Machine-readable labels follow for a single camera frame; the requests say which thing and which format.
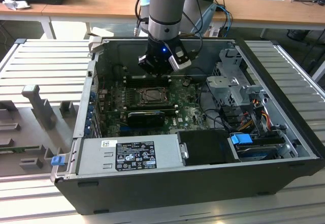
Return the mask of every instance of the table leg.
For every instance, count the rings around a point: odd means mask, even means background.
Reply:
[[[315,82],[318,82],[324,74],[325,74],[325,61],[322,63],[322,65],[320,65],[320,67],[314,73],[312,79],[315,80]]]
[[[266,35],[268,29],[267,28],[263,28],[261,35],[259,36],[261,39],[264,39],[264,36]]]
[[[219,23],[212,23],[209,37],[218,37],[221,25]]]
[[[87,29],[87,34],[91,34],[91,27],[90,27],[90,22],[86,22],[86,29]]]
[[[42,27],[43,27],[46,37],[48,39],[56,39],[51,21],[42,20],[41,24],[42,24]]]

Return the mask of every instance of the black cable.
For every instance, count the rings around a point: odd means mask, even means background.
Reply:
[[[200,47],[199,47],[199,49],[198,49],[198,51],[197,51],[197,54],[199,54],[199,52],[202,50],[202,47],[203,47],[203,38],[202,38],[202,35],[201,35],[201,33],[200,33],[200,31],[199,31],[199,29],[195,26],[195,24],[192,22],[192,20],[187,16],[187,14],[183,11],[183,15],[184,15],[184,17],[193,25],[193,27],[197,30],[197,34],[199,35],[199,37],[200,37]]]
[[[308,52],[306,53],[306,55],[304,56],[302,62],[300,63],[300,66],[302,66],[307,58],[307,56],[309,55],[309,53],[312,51],[312,49],[314,48],[314,46],[318,43],[318,41],[320,40],[320,38],[322,37],[322,35],[325,33],[325,29],[321,32],[320,36],[318,37],[318,39],[314,42],[314,44],[310,47],[310,49],[308,50]]]
[[[8,32],[8,30],[5,28],[5,26],[2,23],[0,23],[0,26],[6,31],[6,33],[12,38],[13,41],[16,40],[14,37],[12,37],[12,35]]]
[[[222,27],[220,28],[220,31],[219,31],[219,32],[222,32],[222,30],[224,29],[224,27],[225,27],[225,25],[226,25],[226,23],[227,23],[227,21],[228,21],[228,15],[227,15],[227,13],[224,12],[224,15],[225,15],[225,21],[224,21]]]
[[[202,17],[202,12],[201,12],[201,7],[200,7],[200,3],[199,3],[199,0],[196,0],[197,1],[197,4],[198,4],[198,9],[199,9],[199,12],[200,12],[200,18],[201,18],[201,27],[199,28],[199,30],[197,31],[198,33],[202,30],[203,28],[203,17]]]
[[[232,24],[233,24],[233,15],[231,14],[230,11],[227,10],[227,7],[226,7],[226,5],[225,5],[225,1],[222,0],[222,2],[223,2],[223,7],[224,7],[224,9],[226,10],[226,12],[224,12],[224,14],[225,14],[225,21],[224,21],[224,24],[223,24],[223,26],[220,28],[220,31],[219,31],[219,32],[222,32],[222,31],[224,30],[226,24],[227,24],[227,21],[228,21],[228,15],[227,15],[227,13],[228,13],[229,16],[230,16],[230,25],[229,25],[228,30],[230,30],[230,28],[231,28],[231,26],[232,26]]]
[[[202,68],[199,68],[199,67],[188,67],[188,69],[198,69],[198,70],[200,70],[205,76],[207,76],[207,77],[209,77],[209,76],[211,76],[211,75],[209,75],[209,74],[207,74],[206,72],[204,72],[203,71],[203,69]]]
[[[0,43],[0,45],[5,45],[5,46],[8,46],[8,47],[12,47],[11,45],[7,45],[7,44],[5,44],[5,43]]]
[[[140,18],[139,14],[138,14],[138,4],[139,4],[139,1],[140,1],[140,0],[137,0],[137,2],[136,2],[136,6],[135,6],[135,14],[136,14],[137,19],[138,19],[140,22],[143,22],[143,21],[145,21],[145,19],[144,19],[144,18]]]
[[[203,114],[206,115],[206,117],[208,117],[209,119],[213,120],[214,123],[217,122],[217,123],[219,123],[220,125],[222,125],[224,127],[224,125],[223,125],[222,122],[214,119],[213,117],[207,115],[207,113],[206,113],[207,111],[215,111],[215,112],[217,112],[217,109],[207,109],[207,110],[203,110],[202,109],[202,106],[201,106],[201,95],[202,95],[203,86],[201,87],[201,91],[200,91],[200,95],[199,95],[199,100],[198,100],[198,105],[199,105],[200,110],[203,112]]]

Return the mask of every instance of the desk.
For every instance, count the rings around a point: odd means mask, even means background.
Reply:
[[[38,21],[42,24],[47,38],[55,39],[50,18],[42,15],[42,11],[45,7],[46,4],[32,4],[29,9],[14,11],[8,9],[5,5],[0,5],[0,20]]]
[[[64,0],[62,5],[31,4],[28,10],[11,11],[0,6],[0,19],[41,22],[47,38],[55,38],[51,21],[136,23],[136,0]],[[233,15],[233,27],[321,30],[325,7],[299,2],[266,0],[225,0]],[[224,14],[217,12],[213,26],[219,28]]]
[[[233,15],[232,26],[256,28],[310,29],[325,27],[325,7],[301,2],[268,0],[225,0]],[[215,25],[224,22],[223,13],[213,17]]]

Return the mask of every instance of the power supply label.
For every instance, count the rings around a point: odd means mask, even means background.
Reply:
[[[157,168],[153,141],[116,144],[117,171],[131,171]]]

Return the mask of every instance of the ventilation grille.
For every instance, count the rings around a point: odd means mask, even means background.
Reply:
[[[232,95],[229,96],[228,103],[229,103],[230,106],[235,105],[235,99],[234,99],[234,97]]]

